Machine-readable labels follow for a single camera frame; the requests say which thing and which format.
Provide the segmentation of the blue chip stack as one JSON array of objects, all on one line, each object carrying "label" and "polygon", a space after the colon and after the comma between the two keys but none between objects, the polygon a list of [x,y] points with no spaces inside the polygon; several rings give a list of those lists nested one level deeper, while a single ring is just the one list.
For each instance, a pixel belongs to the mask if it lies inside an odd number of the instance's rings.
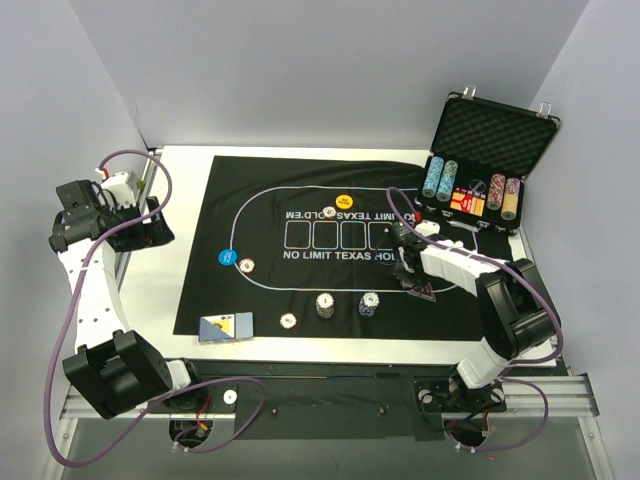
[{"label": "blue chip stack", "polygon": [[376,292],[365,292],[360,298],[358,312],[362,317],[372,317],[375,315],[380,304],[379,296]]}]

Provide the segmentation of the grey chip stack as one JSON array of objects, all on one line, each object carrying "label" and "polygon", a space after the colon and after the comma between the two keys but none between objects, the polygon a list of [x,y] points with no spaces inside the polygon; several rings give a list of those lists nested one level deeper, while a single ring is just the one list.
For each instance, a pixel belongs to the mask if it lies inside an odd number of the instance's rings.
[{"label": "grey chip stack", "polygon": [[329,319],[333,316],[335,311],[335,302],[333,296],[324,292],[317,296],[316,298],[316,311],[317,314],[324,319]]}]

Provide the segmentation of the red white chip top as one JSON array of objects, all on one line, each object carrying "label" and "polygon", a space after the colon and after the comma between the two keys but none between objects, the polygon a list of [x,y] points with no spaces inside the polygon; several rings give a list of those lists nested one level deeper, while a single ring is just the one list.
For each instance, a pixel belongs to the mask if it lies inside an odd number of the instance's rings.
[{"label": "red white chip top", "polygon": [[332,206],[327,206],[322,210],[325,219],[333,219],[336,217],[336,209]]}]

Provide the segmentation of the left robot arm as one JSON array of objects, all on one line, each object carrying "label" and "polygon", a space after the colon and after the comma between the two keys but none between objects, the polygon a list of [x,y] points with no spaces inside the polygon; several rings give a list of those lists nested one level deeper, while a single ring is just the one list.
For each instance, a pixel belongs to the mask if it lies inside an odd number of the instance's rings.
[{"label": "left robot arm", "polygon": [[142,221],[143,198],[134,172],[104,173],[100,182],[76,180],[57,187],[62,209],[49,244],[80,294],[72,318],[74,355],[63,360],[71,385],[104,419],[170,393],[181,410],[200,408],[206,397],[186,360],[167,361],[130,329],[116,278],[119,254],[163,246],[174,240],[162,214]]}]

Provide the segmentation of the red triangle dealer marker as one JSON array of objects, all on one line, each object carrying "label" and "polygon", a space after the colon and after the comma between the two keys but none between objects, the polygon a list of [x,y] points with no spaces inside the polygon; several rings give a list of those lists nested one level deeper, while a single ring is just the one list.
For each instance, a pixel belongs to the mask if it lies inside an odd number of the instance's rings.
[{"label": "red triangle dealer marker", "polygon": [[436,301],[436,295],[430,283],[427,283],[425,286],[413,285],[406,290],[406,294],[420,300],[429,302]]}]

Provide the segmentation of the red card deck in case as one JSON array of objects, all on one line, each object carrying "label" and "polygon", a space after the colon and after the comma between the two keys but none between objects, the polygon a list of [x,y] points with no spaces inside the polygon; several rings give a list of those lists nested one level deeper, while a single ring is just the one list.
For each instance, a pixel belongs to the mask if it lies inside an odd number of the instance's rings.
[{"label": "red card deck in case", "polygon": [[469,188],[455,187],[450,199],[453,210],[482,217],[486,205],[486,195]]}]

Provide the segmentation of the blue small blind button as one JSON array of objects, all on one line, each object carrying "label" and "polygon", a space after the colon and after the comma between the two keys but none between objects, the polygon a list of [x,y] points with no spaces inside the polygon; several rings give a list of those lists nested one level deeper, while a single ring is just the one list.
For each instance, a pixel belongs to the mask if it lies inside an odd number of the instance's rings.
[{"label": "blue small blind button", "polygon": [[231,266],[237,261],[237,252],[232,248],[226,248],[219,252],[217,260],[222,266]]}]

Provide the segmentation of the yellow big blind button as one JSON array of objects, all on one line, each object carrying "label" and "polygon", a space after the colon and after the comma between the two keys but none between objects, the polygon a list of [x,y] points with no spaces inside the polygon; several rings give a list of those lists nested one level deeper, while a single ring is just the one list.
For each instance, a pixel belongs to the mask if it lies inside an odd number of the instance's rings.
[{"label": "yellow big blind button", "polygon": [[335,205],[340,210],[348,210],[353,207],[354,200],[348,194],[340,194],[335,199]]}]

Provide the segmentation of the light blue chip row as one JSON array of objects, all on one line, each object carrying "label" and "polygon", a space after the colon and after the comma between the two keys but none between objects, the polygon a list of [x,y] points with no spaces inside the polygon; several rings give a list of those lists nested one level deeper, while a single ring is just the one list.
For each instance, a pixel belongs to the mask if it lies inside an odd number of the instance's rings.
[{"label": "light blue chip row", "polygon": [[444,160],[441,157],[434,156],[430,159],[421,189],[424,197],[432,198],[436,195],[443,168]]}]

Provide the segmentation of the red white 100 chip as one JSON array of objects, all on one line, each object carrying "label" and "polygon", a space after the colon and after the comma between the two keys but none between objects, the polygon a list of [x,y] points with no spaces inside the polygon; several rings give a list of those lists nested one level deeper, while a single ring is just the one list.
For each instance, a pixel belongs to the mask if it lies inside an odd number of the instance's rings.
[{"label": "red white 100 chip", "polygon": [[251,258],[243,258],[238,262],[238,266],[241,272],[250,274],[256,268],[256,263]]}]

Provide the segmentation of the red chip row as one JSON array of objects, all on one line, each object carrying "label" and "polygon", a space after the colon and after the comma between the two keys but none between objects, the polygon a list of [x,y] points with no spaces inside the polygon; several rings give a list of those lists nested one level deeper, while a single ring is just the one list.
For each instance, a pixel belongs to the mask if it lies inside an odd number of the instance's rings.
[{"label": "red chip row", "polygon": [[500,173],[494,174],[490,179],[489,191],[487,194],[487,207],[490,210],[501,208],[506,186],[506,176]]}]

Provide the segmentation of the black poker table mat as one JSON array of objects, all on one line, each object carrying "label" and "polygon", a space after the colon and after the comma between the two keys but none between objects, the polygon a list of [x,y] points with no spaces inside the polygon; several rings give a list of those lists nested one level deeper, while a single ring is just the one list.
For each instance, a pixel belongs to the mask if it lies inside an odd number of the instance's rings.
[{"label": "black poker table mat", "polygon": [[258,337],[480,339],[473,295],[392,273],[391,225],[421,177],[395,162],[215,158],[175,332],[246,312]]}]

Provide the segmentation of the red white chip front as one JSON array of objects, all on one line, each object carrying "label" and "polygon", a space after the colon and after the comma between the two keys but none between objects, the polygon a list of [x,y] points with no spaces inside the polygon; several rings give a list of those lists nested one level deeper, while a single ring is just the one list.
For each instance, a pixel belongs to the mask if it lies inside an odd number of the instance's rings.
[{"label": "red white chip front", "polygon": [[284,313],[280,317],[279,324],[284,329],[292,329],[297,325],[297,317],[291,312]]}]

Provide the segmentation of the aluminium rail frame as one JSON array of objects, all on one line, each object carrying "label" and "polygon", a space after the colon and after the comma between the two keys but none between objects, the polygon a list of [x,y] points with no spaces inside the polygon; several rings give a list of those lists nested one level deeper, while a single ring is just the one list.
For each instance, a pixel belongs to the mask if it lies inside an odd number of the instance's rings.
[{"label": "aluminium rail frame", "polygon": [[[144,194],[151,187],[152,177],[156,171],[162,171],[164,174],[167,196],[173,194],[174,182],[170,171],[162,161],[170,151],[170,148],[164,147],[141,152],[140,155],[146,159],[147,165],[141,180],[134,184],[125,182],[121,174],[109,171],[107,165],[119,157],[118,152],[113,152],[101,160],[96,172],[103,182],[113,183],[111,190],[113,201],[124,204],[128,197],[134,197],[139,202],[145,201],[149,211],[138,219],[107,230],[94,240],[80,241],[63,255],[62,262],[67,270],[72,297],[48,365],[44,384],[43,420],[44,434],[51,457],[65,468],[91,465],[109,454],[119,443],[113,440],[103,451],[86,460],[75,461],[63,456],[56,444],[52,421],[51,396],[54,375],[71,324],[77,319],[76,312],[84,286],[90,286],[93,292],[103,295],[106,301],[107,309],[100,315],[104,323],[96,330],[99,342],[106,346],[113,346],[134,338],[134,332],[126,325],[120,299],[120,282],[124,277],[124,269],[118,265],[117,256],[108,245],[107,238],[137,222],[150,219],[166,208],[168,199],[145,198]],[[168,361],[158,352],[152,352],[149,357],[146,357],[140,349],[134,350],[132,360],[132,365],[127,368],[129,372],[146,372],[150,379],[158,379],[160,383],[154,385],[152,382],[142,382],[140,384],[142,390],[125,401],[124,411],[135,412],[137,415],[123,430],[124,435],[128,435],[147,415],[155,414],[158,408],[164,407],[167,402],[182,399],[190,393],[208,393],[217,386],[224,386],[229,392],[233,392],[242,384],[253,385],[260,393],[259,401],[251,415],[234,431],[231,437],[233,440],[237,440],[263,413],[270,415],[279,413],[277,407],[268,403],[269,386],[275,382],[275,376],[267,376],[263,379],[251,376],[216,376],[210,380],[193,381],[185,360]],[[552,416],[576,418],[584,436],[594,474],[599,479],[612,478],[612,468],[602,445],[602,437],[596,421],[595,396],[586,377],[572,375],[512,377],[504,374],[481,394],[487,398],[494,398],[497,402],[494,405],[479,406],[477,409],[479,413],[494,410],[500,415],[517,418],[540,415],[539,425],[529,436],[515,442],[516,447],[522,447],[537,438]]]}]

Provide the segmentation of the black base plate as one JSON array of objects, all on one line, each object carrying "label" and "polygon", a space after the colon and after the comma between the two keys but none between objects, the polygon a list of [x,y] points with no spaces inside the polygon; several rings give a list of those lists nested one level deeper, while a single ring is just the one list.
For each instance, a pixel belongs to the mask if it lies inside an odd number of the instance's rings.
[{"label": "black base plate", "polygon": [[473,393],[447,366],[194,363],[208,386],[176,396],[160,413],[184,416],[173,433],[231,414],[243,440],[440,439],[458,428],[480,434],[485,413],[506,409],[500,383]]}]

